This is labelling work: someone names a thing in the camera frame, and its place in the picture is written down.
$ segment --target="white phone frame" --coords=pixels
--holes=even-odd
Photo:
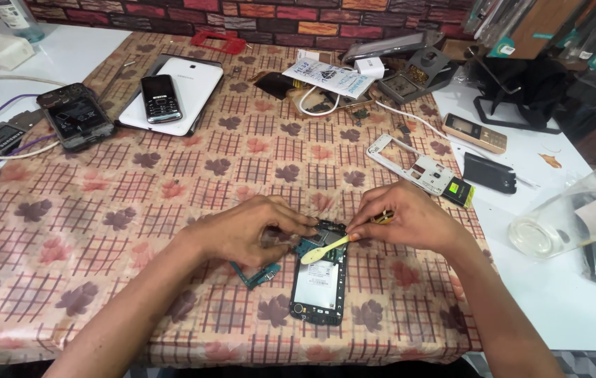
[[[417,161],[410,169],[403,169],[393,161],[380,154],[380,152],[384,150],[385,147],[391,142],[396,142],[399,146],[417,155]],[[401,176],[407,181],[410,181],[412,184],[417,185],[424,192],[436,197],[445,192],[448,184],[455,176],[455,173],[452,169],[445,167],[443,164],[436,162],[436,160],[431,159],[420,151],[415,150],[411,146],[399,141],[389,134],[382,134],[377,141],[373,142],[366,150],[366,155],[390,169],[398,176]],[[424,168],[424,172],[415,170],[414,168],[417,166]]]

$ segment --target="brick wall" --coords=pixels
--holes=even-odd
[[[473,0],[29,0],[41,21],[182,34],[211,30],[249,42],[346,49],[353,42],[443,30]]]

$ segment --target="tablecloth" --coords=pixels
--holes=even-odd
[[[115,119],[160,53],[220,61],[223,82],[194,136],[122,128],[81,153],[56,148],[1,169],[0,363],[56,358],[179,229],[255,194],[281,194],[307,215],[347,223],[363,192],[399,179],[365,155],[382,133],[459,176],[449,144],[398,114],[373,105],[359,117],[341,110],[302,120],[287,101],[247,81],[260,71],[283,71],[296,48],[250,44],[227,55],[189,40],[133,33],[84,83],[104,95],[100,102]],[[402,109],[441,124],[431,96]],[[411,134],[403,136],[399,125]],[[50,133],[42,121],[26,140]],[[385,153],[402,166],[414,160],[398,148]],[[475,212],[436,201],[489,256]],[[195,271],[140,359],[173,366],[384,365],[449,362],[481,348],[462,286],[443,257],[368,240],[353,243],[348,255],[341,326],[289,315],[294,255],[252,291],[216,260]]]

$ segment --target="gold feature phone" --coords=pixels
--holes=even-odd
[[[493,153],[506,152],[506,144],[508,142],[506,135],[457,117],[452,113],[448,113],[445,116],[443,132],[471,142]]]

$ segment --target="plastic bottle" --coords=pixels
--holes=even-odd
[[[30,43],[37,43],[46,36],[25,0],[0,0],[0,18],[11,28],[13,35]]]
[[[596,170],[514,219],[508,237],[518,249],[536,258],[596,242]]]

